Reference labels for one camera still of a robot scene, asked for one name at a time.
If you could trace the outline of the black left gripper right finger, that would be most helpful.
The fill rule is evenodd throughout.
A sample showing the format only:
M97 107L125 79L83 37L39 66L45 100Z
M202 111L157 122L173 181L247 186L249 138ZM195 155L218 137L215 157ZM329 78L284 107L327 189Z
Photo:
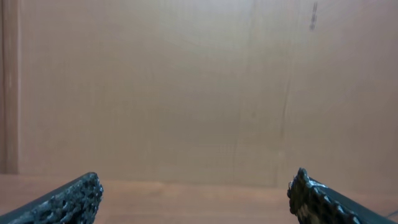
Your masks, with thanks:
M287 197L300 224L397 224L311 178L302 167L289 182Z

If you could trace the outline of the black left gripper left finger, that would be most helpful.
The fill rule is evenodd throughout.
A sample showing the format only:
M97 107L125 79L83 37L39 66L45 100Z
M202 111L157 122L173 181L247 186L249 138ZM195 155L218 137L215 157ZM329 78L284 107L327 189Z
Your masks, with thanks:
M1 215L1 224L93 224L103 192L97 173L87 172Z

